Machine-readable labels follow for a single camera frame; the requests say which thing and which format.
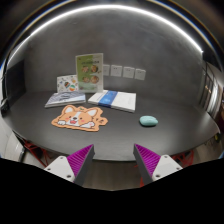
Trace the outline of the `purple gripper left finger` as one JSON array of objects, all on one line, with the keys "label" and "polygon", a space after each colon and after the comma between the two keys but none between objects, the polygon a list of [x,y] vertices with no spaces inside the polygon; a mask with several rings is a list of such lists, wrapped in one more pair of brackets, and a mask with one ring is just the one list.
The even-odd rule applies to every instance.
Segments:
[{"label": "purple gripper left finger", "polygon": [[91,144],[69,156],[57,157],[45,171],[82,186],[94,155],[94,145]]}]

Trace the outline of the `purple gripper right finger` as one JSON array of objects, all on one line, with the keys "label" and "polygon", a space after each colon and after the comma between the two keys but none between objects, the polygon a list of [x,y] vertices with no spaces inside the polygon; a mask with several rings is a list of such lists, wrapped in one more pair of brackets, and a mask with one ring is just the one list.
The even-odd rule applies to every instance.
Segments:
[{"label": "purple gripper right finger", "polygon": [[139,144],[134,145],[133,154],[145,185],[182,169],[169,155],[160,156]]}]

